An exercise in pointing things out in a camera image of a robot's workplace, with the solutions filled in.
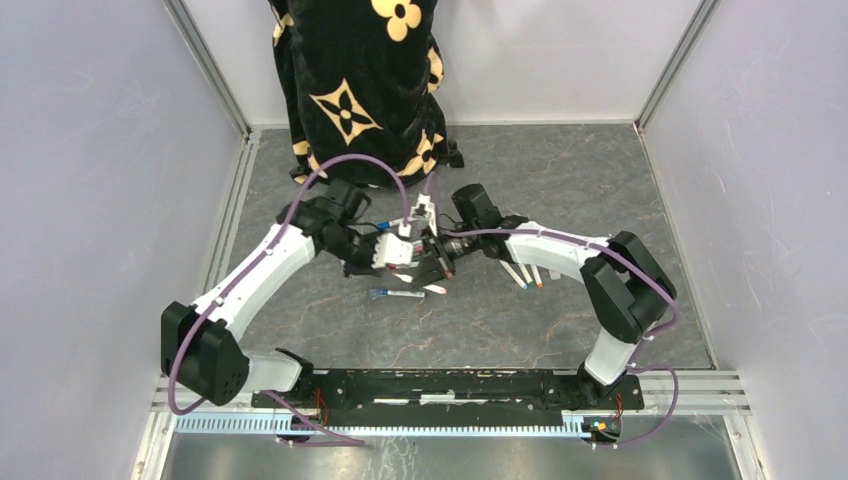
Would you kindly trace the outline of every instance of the reflective floor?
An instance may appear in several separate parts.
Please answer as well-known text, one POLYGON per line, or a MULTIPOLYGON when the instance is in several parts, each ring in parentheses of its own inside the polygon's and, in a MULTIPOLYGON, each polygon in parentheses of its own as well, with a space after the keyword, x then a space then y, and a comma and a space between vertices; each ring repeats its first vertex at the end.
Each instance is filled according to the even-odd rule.
MULTIPOLYGON (((645 349, 646 362, 711 365, 659 192, 630 125, 480 126, 450 130, 466 168, 436 171, 435 198, 482 183, 504 213, 592 236, 639 235, 680 292, 684 317, 645 349)), ((288 132, 263 132, 233 247, 234 268, 267 233, 298 185, 288 132)), ((314 191, 320 192, 319 186, 314 191)), ((400 216, 397 194, 370 191, 366 219, 400 216)), ((403 288, 393 277, 342 277, 327 254, 297 272, 248 328, 247 348, 287 348, 321 367, 575 368, 599 325, 582 285, 569 279, 521 290, 482 254, 461 259, 443 282, 446 296, 371 300, 373 287, 403 288)))
MULTIPOLYGON (((625 419, 625 436, 654 419, 625 419)), ((164 479, 403 480, 740 478, 720 417, 675 418, 654 439, 593 452, 579 440, 373 438, 361 448, 290 449, 267 436, 178 434, 164 479)))

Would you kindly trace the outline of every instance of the metal corner post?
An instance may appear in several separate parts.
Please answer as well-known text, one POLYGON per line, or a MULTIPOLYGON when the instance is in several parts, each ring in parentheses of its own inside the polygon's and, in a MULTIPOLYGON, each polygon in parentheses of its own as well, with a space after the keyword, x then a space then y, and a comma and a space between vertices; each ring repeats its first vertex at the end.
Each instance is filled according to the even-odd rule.
POLYGON ((674 52, 672 52, 671 58, 669 58, 668 63, 666 63, 662 74, 660 74, 656 85, 654 85, 654 89, 651 90, 651 94, 648 95, 648 100, 645 102, 645 106, 642 107, 642 111, 639 112, 639 116, 636 117, 635 125, 639 132, 642 132, 651 121, 651 118, 657 111, 657 107, 669 87, 671 87, 675 77, 677 77, 680 68, 686 62, 686 58, 692 51, 692 47, 695 45, 698 37, 700 37, 704 26, 709 21, 719 2, 720 0, 701 0, 701 3, 698 4, 698 8, 695 9, 692 19, 689 20, 689 25, 687 25, 686 30, 683 31, 683 36, 680 37, 680 40, 677 42, 677 46, 674 47, 674 52))
POLYGON ((203 35, 200 34, 200 30, 197 28, 197 24, 194 22, 185 2, 183 0, 164 0, 164 2, 168 11, 171 13, 171 17, 177 24, 177 28, 180 29, 180 33, 185 39, 186 44, 188 44, 192 55, 197 59, 200 69, 203 70, 203 74, 209 79, 209 83, 221 99, 221 103, 223 103, 224 110, 226 110, 227 116, 230 117, 230 121, 233 122, 236 129, 247 139, 252 130, 250 123, 248 123, 244 113, 241 111, 230 87, 227 86, 221 69, 215 63, 215 58, 203 40, 203 35))

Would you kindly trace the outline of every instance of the black blanket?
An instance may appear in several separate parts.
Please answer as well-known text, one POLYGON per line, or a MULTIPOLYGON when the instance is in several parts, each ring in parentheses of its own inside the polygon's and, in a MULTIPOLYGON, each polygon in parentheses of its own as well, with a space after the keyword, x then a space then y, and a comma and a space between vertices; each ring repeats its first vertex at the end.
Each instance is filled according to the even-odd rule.
MULTIPOLYGON (((377 157, 406 184, 439 163, 462 166, 433 97, 444 76, 430 32, 436 0, 270 3, 277 20, 274 59, 298 162, 295 181, 344 153, 377 157)), ((363 162, 339 164, 327 174, 357 185, 394 185, 386 172, 363 162)))

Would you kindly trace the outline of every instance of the black mounting plate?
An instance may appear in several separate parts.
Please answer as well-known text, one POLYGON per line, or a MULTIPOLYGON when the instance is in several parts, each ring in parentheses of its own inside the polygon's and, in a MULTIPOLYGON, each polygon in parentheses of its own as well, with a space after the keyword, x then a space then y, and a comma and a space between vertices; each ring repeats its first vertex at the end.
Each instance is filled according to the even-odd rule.
MULTIPOLYGON (((301 381, 311 382, 311 395, 282 396, 295 407, 315 408, 314 392, 320 389, 331 412, 329 425, 338 427, 560 426, 562 410, 616 410, 617 394, 624 410, 645 408, 635 375, 622 377, 608 396, 592 406, 580 396, 574 372, 555 370, 316 369, 311 378, 301 381), (454 403, 432 403, 432 397, 427 397, 449 392, 454 403), (379 402, 389 399, 398 402, 379 402), (460 403, 467 400, 481 402, 460 403)), ((251 405, 280 408, 261 393, 253 395, 251 405)))

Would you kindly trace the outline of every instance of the white wall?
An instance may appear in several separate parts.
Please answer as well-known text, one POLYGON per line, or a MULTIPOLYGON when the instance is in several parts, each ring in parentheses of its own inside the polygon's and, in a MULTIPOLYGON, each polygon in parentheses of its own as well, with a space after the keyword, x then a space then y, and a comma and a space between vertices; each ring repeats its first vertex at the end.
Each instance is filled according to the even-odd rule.
POLYGON ((0 477, 127 478, 240 136, 162 2, 0 16, 0 477))
POLYGON ((777 479, 844 478, 848 4, 722 2, 647 145, 777 479))
MULTIPOLYGON (((267 1, 184 1, 248 121, 287 123, 267 1)), ((697 5, 441 0, 434 31, 447 69, 439 97, 448 121, 632 120, 697 5)))

